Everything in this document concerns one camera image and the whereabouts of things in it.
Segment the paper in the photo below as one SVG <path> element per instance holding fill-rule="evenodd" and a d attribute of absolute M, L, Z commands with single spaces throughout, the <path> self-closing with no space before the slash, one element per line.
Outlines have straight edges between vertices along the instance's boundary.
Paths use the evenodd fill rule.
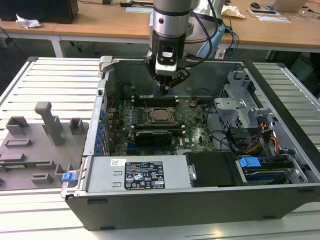
<path fill-rule="evenodd" d="M 36 27 L 42 26 L 38 20 L 28 20 L 23 17 L 20 17 L 18 14 L 16 14 L 15 22 L 17 24 L 19 24 L 20 27 L 23 27 L 25 29 L 36 28 Z"/>
<path fill-rule="evenodd" d="M 237 6 L 223 6 L 222 11 L 221 11 L 221 15 L 228 15 L 231 17 L 237 17 L 237 18 L 241 18 L 244 19 L 245 16 L 242 15 L 238 9 Z"/>
<path fill-rule="evenodd" d="M 260 16 L 258 17 L 260 21 L 267 21 L 267 22 L 277 22 L 277 23 L 291 23 L 287 18 L 285 17 L 275 17 L 275 16 Z"/>
<path fill-rule="evenodd" d="M 127 7 L 125 9 L 126 12 L 129 12 L 129 13 L 144 13 L 144 14 L 151 14 L 153 13 L 154 11 L 154 8 L 152 7 Z"/>

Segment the side panel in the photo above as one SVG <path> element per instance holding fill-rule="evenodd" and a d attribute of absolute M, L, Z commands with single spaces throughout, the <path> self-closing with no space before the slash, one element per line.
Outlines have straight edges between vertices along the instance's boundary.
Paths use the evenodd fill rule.
<path fill-rule="evenodd" d="M 66 203 L 89 231 L 280 219 L 320 195 L 320 187 L 73 197 Z"/>

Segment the gray plastic part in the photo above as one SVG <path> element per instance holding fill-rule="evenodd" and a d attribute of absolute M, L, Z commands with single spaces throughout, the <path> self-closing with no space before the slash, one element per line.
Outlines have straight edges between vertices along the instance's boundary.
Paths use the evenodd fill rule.
<path fill-rule="evenodd" d="M 7 148 L 14 148 L 14 147 L 28 147 L 31 145 L 31 140 L 29 138 L 25 139 L 14 139 L 14 140 L 7 140 L 4 145 Z"/>
<path fill-rule="evenodd" d="M 84 123 L 81 118 L 71 118 L 69 127 L 72 134 L 84 134 Z"/>
<path fill-rule="evenodd" d="M 52 184 L 54 181 L 48 172 L 32 174 L 31 181 L 34 184 Z"/>
<path fill-rule="evenodd" d="M 72 167 L 71 163 L 68 164 L 68 167 L 66 168 L 66 171 L 69 172 L 69 171 L 73 171 L 74 168 Z"/>
<path fill-rule="evenodd" d="M 3 166 L 0 165 L 0 173 L 6 173 L 8 170 Z"/>
<path fill-rule="evenodd" d="M 52 189 L 61 188 L 62 174 L 55 175 L 56 166 L 59 164 L 63 172 L 72 165 L 72 168 L 78 170 L 82 159 L 82 153 L 85 145 L 88 131 L 88 123 L 84 122 L 84 134 L 72 134 L 69 123 L 62 123 L 63 130 L 61 137 L 63 145 L 55 146 L 51 137 L 49 137 L 43 128 L 43 123 L 31 123 L 28 126 L 22 126 L 24 135 L 12 136 L 10 132 L 3 140 L 0 146 L 0 155 L 24 154 L 25 160 L 19 162 L 0 162 L 0 177 L 5 184 L 0 186 L 0 191 L 27 190 L 27 189 Z M 11 146 L 6 147 L 4 143 L 12 140 L 30 139 L 30 146 Z M 53 182 L 34 184 L 31 181 L 32 174 L 49 173 Z"/>
<path fill-rule="evenodd" d="M 67 171 L 64 171 L 62 166 L 60 164 L 56 165 L 55 171 L 54 171 L 54 175 L 58 178 L 58 180 L 60 181 L 60 183 L 62 183 L 62 176 L 64 173 L 66 173 Z"/>
<path fill-rule="evenodd" d="M 0 156 L 0 162 L 8 163 L 8 162 L 21 162 L 26 159 L 26 156 L 23 153 L 11 153 L 11 154 L 2 154 Z"/>
<path fill-rule="evenodd" d="M 26 119 L 23 116 L 12 116 L 5 125 L 11 135 L 24 135 L 22 127 L 29 126 Z"/>
<path fill-rule="evenodd" d="M 38 56 L 30 56 L 28 57 L 28 59 L 26 60 L 27 62 L 35 62 L 38 60 Z"/>
<path fill-rule="evenodd" d="M 59 131 L 59 133 L 61 133 L 63 128 L 62 128 L 62 124 L 60 122 L 59 117 L 58 116 L 53 116 L 53 118 L 54 118 L 54 122 L 55 122 L 55 126 L 56 126 L 57 130 Z M 43 127 L 43 130 L 45 131 L 45 133 L 49 134 L 46 125 L 42 125 L 42 127 Z"/>
<path fill-rule="evenodd" d="M 53 160 L 49 161 L 48 163 L 38 163 L 35 166 L 41 170 L 56 169 L 56 164 Z"/>
<path fill-rule="evenodd" d="M 57 122 L 55 122 L 54 117 L 51 114 L 51 102 L 49 101 L 39 101 L 35 108 L 34 111 L 41 115 L 42 120 L 44 121 L 45 127 L 47 132 L 50 134 L 54 145 L 60 146 L 63 144 L 63 139 L 60 135 L 60 130 L 56 126 Z"/>

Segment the aluminum extrusion table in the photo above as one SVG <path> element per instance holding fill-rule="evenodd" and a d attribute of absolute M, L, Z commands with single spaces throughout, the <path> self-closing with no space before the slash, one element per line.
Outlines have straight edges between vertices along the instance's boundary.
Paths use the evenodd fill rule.
<path fill-rule="evenodd" d="M 26 62 L 0 97 L 0 142 L 7 134 L 5 125 L 10 116 L 25 116 L 28 123 L 42 121 L 34 113 L 38 101 L 52 102 L 52 114 L 59 115 L 61 122 L 79 117 L 89 123 L 99 81 L 98 64 L 98 59 L 90 58 L 40 57 Z M 273 63 L 255 65 L 319 149 L 317 100 L 286 68 Z M 262 96 L 256 94 L 262 104 L 266 104 Z M 313 202 L 277 220 L 90 232 L 61 198 L 60 189 L 26 190 L 24 194 L 0 192 L 1 240 L 318 240 L 319 222 L 320 202 Z"/>

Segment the power supply label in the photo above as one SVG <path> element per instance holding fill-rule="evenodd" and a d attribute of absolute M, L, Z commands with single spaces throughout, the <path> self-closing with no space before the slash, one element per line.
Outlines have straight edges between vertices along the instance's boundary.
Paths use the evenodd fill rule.
<path fill-rule="evenodd" d="M 165 189 L 162 161 L 126 162 L 124 188 L 126 190 Z"/>

